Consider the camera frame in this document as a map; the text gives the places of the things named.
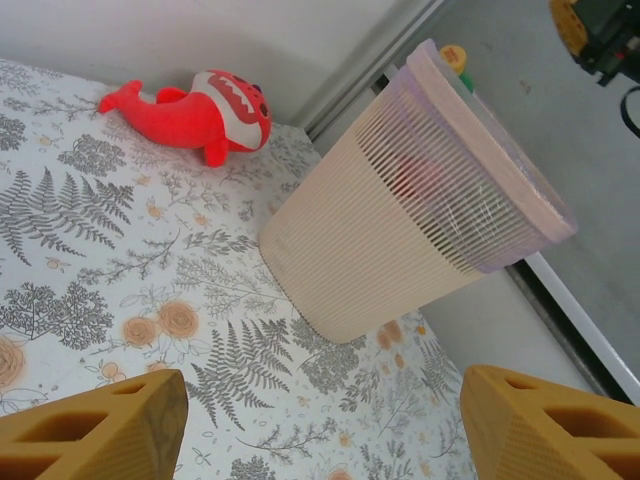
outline bed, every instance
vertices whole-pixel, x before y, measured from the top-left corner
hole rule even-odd
[[[175,480],[475,478],[425,319],[332,344],[261,260],[320,160],[304,132],[212,170],[96,115],[109,90],[0,61],[0,415],[178,368]]]

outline beige plastic basket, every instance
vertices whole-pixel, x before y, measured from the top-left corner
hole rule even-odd
[[[301,315],[348,342],[576,231],[427,41],[260,233]]]

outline red plush toy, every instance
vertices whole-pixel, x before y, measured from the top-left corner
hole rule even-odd
[[[189,93],[161,89],[156,103],[140,99],[133,80],[106,95],[98,112],[114,108],[149,140],[177,148],[204,147],[207,165],[219,167],[231,152],[254,152],[271,133],[271,112],[257,85],[220,70],[198,73]]]

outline yellow object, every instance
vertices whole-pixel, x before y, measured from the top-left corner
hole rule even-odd
[[[480,480],[640,479],[640,409],[498,367],[470,367],[461,411]]]
[[[0,418],[0,479],[171,480],[187,407],[162,370]]]
[[[549,7],[560,38],[567,50],[577,57],[587,44],[588,38],[584,24],[573,11],[574,3],[576,0],[550,0]]]
[[[440,49],[440,56],[449,64],[456,75],[462,75],[467,66],[467,52],[458,45],[447,45]]]

